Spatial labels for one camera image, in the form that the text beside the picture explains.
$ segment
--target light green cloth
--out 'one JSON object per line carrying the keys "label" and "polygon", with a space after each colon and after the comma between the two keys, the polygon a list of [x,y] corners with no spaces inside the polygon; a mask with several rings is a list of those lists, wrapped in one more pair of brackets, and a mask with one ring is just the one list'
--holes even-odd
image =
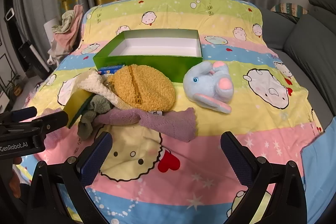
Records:
{"label": "light green cloth", "polygon": [[53,33],[65,33],[65,32],[67,32],[71,27],[71,23],[72,23],[74,17],[75,17],[75,11],[74,10],[66,11],[62,15],[62,25],[60,25],[60,26],[55,25],[51,28]]}
{"label": "light green cloth", "polygon": [[96,94],[88,103],[86,109],[83,111],[80,122],[78,123],[77,135],[86,140],[93,132],[91,123],[98,114],[104,114],[111,110],[112,105],[108,99],[102,95]]}

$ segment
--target cartoon print blanket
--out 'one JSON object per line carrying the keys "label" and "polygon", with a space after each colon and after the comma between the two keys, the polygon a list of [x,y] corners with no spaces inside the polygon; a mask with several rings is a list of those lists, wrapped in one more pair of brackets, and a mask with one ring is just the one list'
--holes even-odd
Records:
{"label": "cartoon print blanket", "polygon": [[[303,176],[301,149],[322,128],[291,72],[263,41],[258,8],[239,0],[123,0],[100,5],[84,16],[82,42],[30,101],[41,115],[64,106],[75,77],[95,67],[93,56],[125,30],[197,29],[204,60],[224,61],[235,87],[227,115],[189,101],[174,83],[173,110],[194,107],[197,137],[181,142],[137,124],[104,126],[88,141],[77,127],[63,128],[48,149],[24,158],[20,170],[31,179],[38,160],[60,163],[79,155],[102,130],[113,148],[87,192],[105,218],[116,223],[223,223],[242,199],[240,185],[220,148],[220,136],[233,132],[256,155],[285,164],[295,160]],[[269,201],[268,188],[254,220]],[[64,190],[66,205],[78,219]]]}

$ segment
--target human hand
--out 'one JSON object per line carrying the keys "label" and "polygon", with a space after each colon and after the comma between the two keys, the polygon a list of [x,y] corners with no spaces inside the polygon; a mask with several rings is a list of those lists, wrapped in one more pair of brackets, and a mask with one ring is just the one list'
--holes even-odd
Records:
{"label": "human hand", "polygon": [[[22,158],[18,157],[18,158],[14,158],[13,159],[13,164],[18,165],[22,163]],[[10,189],[13,191],[13,195],[16,198],[20,198],[21,196],[21,190],[20,190],[20,179],[17,176],[17,174],[15,173],[14,170],[12,170],[12,178],[9,181],[9,187]]]}

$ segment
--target floor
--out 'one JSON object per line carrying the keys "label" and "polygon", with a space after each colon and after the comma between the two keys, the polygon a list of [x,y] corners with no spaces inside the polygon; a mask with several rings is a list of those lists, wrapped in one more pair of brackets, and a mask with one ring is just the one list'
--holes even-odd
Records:
{"label": "floor", "polygon": [[14,103],[14,106],[13,106],[13,109],[12,109],[13,111],[23,108],[29,92],[31,92],[36,87],[37,83],[39,83],[41,81],[42,80],[38,76],[34,76],[34,77],[28,79],[28,82],[26,83],[26,85],[23,89],[23,92],[16,99],[16,101]]}

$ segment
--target zipper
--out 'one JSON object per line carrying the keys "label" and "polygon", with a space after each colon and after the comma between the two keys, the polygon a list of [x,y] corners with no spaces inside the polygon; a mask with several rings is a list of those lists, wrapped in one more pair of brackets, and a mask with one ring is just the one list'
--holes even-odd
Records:
{"label": "zipper", "polygon": [[139,92],[139,88],[138,88],[138,85],[135,81],[135,78],[134,78],[134,74],[133,74],[133,70],[132,70],[132,66],[128,66],[128,69],[129,69],[129,72],[131,73],[131,77],[132,77],[132,82],[133,82],[133,85],[134,85],[134,89],[135,89],[135,102],[137,104],[140,104],[142,103],[142,99],[141,99],[141,96],[140,96],[140,92]]}

